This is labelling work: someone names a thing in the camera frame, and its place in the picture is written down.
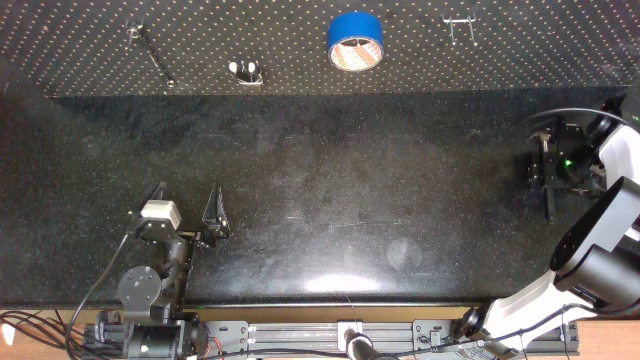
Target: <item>roll of blue tape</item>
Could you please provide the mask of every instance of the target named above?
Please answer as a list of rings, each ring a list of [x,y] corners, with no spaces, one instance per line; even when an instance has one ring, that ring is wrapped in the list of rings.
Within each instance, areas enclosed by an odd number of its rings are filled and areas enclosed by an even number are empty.
[[[382,55],[382,25],[367,13],[337,17],[329,25],[329,61],[346,71],[362,71],[376,66]]]

